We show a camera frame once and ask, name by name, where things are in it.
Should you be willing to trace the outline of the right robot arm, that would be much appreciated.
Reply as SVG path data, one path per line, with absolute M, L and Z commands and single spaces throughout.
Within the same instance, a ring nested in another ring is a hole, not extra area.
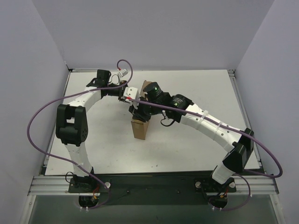
M 140 96 L 137 88 L 127 87 L 123 94 L 124 100 L 131 104 L 129 111 L 135 119 L 146 122 L 151 116 L 161 114 L 165 119 L 192 127 L 218 143 L 227 152 L 212 172 L 212 179 L 219 184 L 226 183 L 233 174 L 243 172 L 254 148 L 251 129 L 242 131 L 231 127 L 189 98 L 162 91 L 157 82 L 149 83 L 143 91 L 145 95 Z

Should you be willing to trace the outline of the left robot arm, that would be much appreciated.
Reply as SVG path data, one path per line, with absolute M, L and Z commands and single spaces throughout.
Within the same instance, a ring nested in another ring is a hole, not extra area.
M 57 107 L 56 137 L 61 140 L 76 164 L 73 165 L 73 181 L 85 192 L 94 190 L 96 181 L 90 176 L 93 167 L 85 148 L 88 136 L 87 111 L 104 96 L 115 96 L 120 100 L 127 85 L 122 78 L 128 74 L 127 69 L 119 69 L 119 82 L 110 82 L 111 72 L 97 70 L 97 76 L 85 87 L 84 93 L 68 104 Z

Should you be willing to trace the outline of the brown cardboard express box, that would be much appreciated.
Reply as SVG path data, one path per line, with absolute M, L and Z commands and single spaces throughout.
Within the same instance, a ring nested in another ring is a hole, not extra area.
M 137 120 L 134 116 L 132 116 L 131 126 L 134 138 L 139 140 L 145 140 L 149 123 L 149 121 L 142 122 L 140 120 Z

